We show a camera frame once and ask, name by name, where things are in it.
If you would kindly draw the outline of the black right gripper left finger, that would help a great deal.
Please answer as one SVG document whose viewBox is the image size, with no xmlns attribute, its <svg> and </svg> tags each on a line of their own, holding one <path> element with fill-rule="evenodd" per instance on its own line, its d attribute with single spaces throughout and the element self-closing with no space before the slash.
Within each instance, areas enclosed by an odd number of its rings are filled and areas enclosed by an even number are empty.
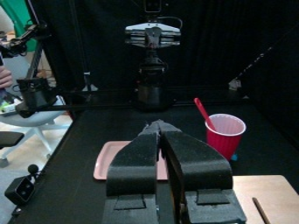
<svg viewBox="0 0 299 224">
<path fill-rule="evenodd" d="M 116 154 L 107 169 L 101 224 L 159 224 L 156 161 L 159 125 L 153 122 Z"/>
</svg>

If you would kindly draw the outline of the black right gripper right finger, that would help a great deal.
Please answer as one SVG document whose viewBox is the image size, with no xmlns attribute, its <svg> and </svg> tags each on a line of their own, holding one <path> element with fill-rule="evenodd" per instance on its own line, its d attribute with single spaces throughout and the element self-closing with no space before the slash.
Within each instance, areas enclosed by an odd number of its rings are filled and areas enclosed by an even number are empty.
<svg viewBox="0 0 299 224">
<path fill-rule="evenodd" d="M 227 159 L 202 140 L 159 121 L 160 149 L 180 224 L 246 224 Z"/>
</svg>

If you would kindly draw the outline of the person's hand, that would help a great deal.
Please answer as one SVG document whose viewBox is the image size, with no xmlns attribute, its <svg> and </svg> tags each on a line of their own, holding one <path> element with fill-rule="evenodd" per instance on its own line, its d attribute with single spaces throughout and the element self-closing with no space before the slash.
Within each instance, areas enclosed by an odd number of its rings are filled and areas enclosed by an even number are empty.
<svg viewBox="0 0 299 224">
<path fill-rule="evenodd" d="M 4 66 L 0 66 L 0 88 L 9 88 L 12 84 L 12 72 Z"/>
</svg>

